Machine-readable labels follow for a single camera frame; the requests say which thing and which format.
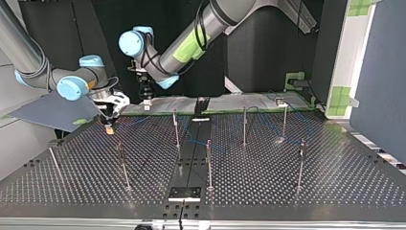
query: vertical metal post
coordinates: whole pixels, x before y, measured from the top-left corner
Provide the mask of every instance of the vertical metal post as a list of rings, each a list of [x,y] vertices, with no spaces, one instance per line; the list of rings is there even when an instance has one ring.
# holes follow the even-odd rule
[[[287,106],[284,108],[283,114],[283,131],[282,131],[282,138],[285,138],[285,130],[286,130],[286,118],[287,118]]]
[[[52,159],[53,159],[53,161],[54,161],[54,164],[55,164],[56,168],[59,170],[59,164],[57,163],[54,150],[53,150],[51,147],[49,147],[48,150],[49,150],[50,153],[51,153],[51,156],[52,156]]]
[[[51,153],[52,160],[54,161],[54,164],[55,164],[55,166],[56,166],[57,172],[59,173],[59,176],[60,176],[60,178],[61,178],[61,179],[62,179],[62,181],[63,181],[62,171],[60,170],[59,163],[57,163],[57,160],[56,160],[56,156],[55,156],[54,150],[52,149],[52,147],[49,147],[49,148],[48,148],[48,150],[49,150],[49,151],[50,151],[50,153]]]
[[[282,143],[285,139],[286,136],[286,120],[287,120],[287,107],[288,104],[286,103],[286,101],[284,100],[284,98],[278,97],[275,99],[275,104],[277,105],[277,107],[283,107],[284,111],[283,111],[283,128],[282,128],[282,136],[277,138],[277,143]]]
[[[303,176],[304,162],[305,162],[305,157],[307,155],[307,143],[305,142],[305,139],[301,140],[301,148],[300,148],[299,154],[301,155],[301,167],[299,169],[297,193],[299,193],[302,189],[302,176]]]
[[[212,181],[212,141],[208,140],[206,145],[206,161],[209,166],[209,191],[214,189]]]
[[[128,174],[127,174],[127,170],[126,170],[126,166],[125,166],[126,157],[125,157],[123,142],[119,142],[119,145],[117,146],[117,156],[119,158],[120,164],[123,167],[126,189],[130,191],[132,189],[131,189],[131,185],[129,184],[129,178],[128,178]]]
[[[173,110],[173,125],[175,126],[175,133],[176,133],[176,147],[180,148],[179,131],[178,131],[178,122],[177,122],[176,109]]]
[[[247,109],[244,107],[244,137],[242,141],[242,145],[245,147],[247,145]]]

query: gray panel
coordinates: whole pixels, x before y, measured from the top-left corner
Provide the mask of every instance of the gray panel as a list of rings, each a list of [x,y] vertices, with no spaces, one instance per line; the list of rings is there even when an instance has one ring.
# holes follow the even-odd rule
[[[80,125],[74,125],[75,121],[79,119],[92,120],[99,114],[98,109],[87,97],[76,102],[69,102],[61,98],[57,92],[52,92],[32,103],[23,105],[10,113],[10,116],[30,123],[72,132],[80,127]]]
[[[350,124],[401,162],[406,162],[406,1],[376,5]]]

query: white wall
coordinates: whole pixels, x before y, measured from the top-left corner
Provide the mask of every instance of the white wall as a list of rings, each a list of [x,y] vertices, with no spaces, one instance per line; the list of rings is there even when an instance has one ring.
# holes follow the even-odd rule
[[[17,1],[8,2],[21,18]],[[56,138],[50,128],[15,118],[1,118],[46,93],[18,83],[13,71],[14,66],[0,49],[0,180],[39,155],[48,142]]]
[[[372,5],[368,15],[346,16],[345,18],[327,99],[327,110],[334,86],[350,87],[350,97],[354,98],[355,96],[374,11],[375,5]],[[352,107],[349,106],[345,116],[329,116],[328,113],[326,115],[329,119],[349,119],[351,112]]]

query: perforated metal table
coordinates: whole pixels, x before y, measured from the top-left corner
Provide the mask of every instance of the perforated metal table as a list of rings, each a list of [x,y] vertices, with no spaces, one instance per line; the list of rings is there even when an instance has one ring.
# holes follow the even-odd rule
[[[180,150],[171,117],[122,117],[113,136],[99,123],[83,127],[55,149],[60,172],[45,151],[0,182],[0,224],[2,218],[68,218],[406,226],[406,177],[321,113],[289,113],[282,143],[276,141],[282,114],[249,114],[246,147],[242,114],[211,118],[179,118]],[[302,138],[308,155],[298,189]],[[206,189],[207,140],[212,191]],[[117,159],[120,141],[132,191]],[[199,187],[201,200],[169,202],[172,187]]]

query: cable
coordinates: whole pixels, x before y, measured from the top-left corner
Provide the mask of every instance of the cable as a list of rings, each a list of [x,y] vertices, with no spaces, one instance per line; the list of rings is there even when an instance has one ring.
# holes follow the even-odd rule
[[[301,3],[299,4],[298,20],[297,20],[296,26],[297,26],[297,29],[298,29],[298,31],[297,31],[297,43],[298,43],[298,49],[299,49],[299,56],[300,56],[301,62],[302,62],[302,70],[305,73],[305,62],[304,62],[304,58],[302,56],[302,49],[301,49],[301,42],[300,42],[300,40],[301,40],[301,38],[300,38],[300,33],[301,33],[300,25],[301,25],[301,14],[302,14],[303,6],[304,6],[304,0],[301,0]],[[326,108],[323,106],[323,102],[319,99],[319,97],[317,97],[317,94],[314,92],[314,89],[311,86],[310,80],[306,80],[306,81],[308,83],[308,86],[310,88],[311,93],[316,98],[316,100],[320,103],[323,110],[326,111]]]
[[[36,47],[39,49],[39,52],[41,53],[41,57],[42,57],[41,65],[39,66],[37,71],[30,73],[30,74],[22,73],[19,70],[17,70],[17,72],[23,79],[34,79],[34,78],[42,76],[44,74],[44,72],[46,72],[46,79],[45,79],[46,89],[49,93],[51,93],[52,89],[50,86],[50,79],[52,79],[54,86],[56,88],[56,82],[55,82],[55,79],[54,79],[54,76],[52,73],[53,66],[52,66],[51,62],[48,60],[48,58],[46,57],[41,46],[33,38],[32,38],[32,41],[36,45]]]
[[[199,8],[197,9],[196,13],[196,18],[194,19],[194,35],[196,36],[196,41],[203,51],[207,51],[209,49],[209,42],[207,40],[206,36],[206,26],[204,25],[204,18],[203,18],[203,5],[205,3],[205,0],[202,0],[200,2]],[[199,35],[199,26],[200,30],[202,31],[203,35],[203,42],[200,40],[200,35]]]
[[[152,44],[152,34],[147,33],[144,34],[145,37],[144,39],[146,40],[146,42],[149,42]],[[148,58],[148,62],[146,64],[144,64],[144,60],[145,60],[145,55],[147,55]],[[179,72],[179,73],[170,73],[168,71],[166,71],[162,65],[161,62],[158,60],[157,63],[158,65],[154,62],[154,60],[159,57],[158,54],[155,54],[153,57],[150,55],[149,50],[147,48],[147,46],[144,47],[144,51],[143,51],[143,56],[141,57],[141,67],[142,68],[146,68],[149,64],[152,64],[153,67],[155,67],[155,69],[157,69],[161,74],[163,75],[168,75],[170,77],[174,77],[174,76],[180,76],[180,75],[184,75],[186,74],[195,64],[195,61],[191,61],[189,62],[186,66],[185,66],[185,70]]]

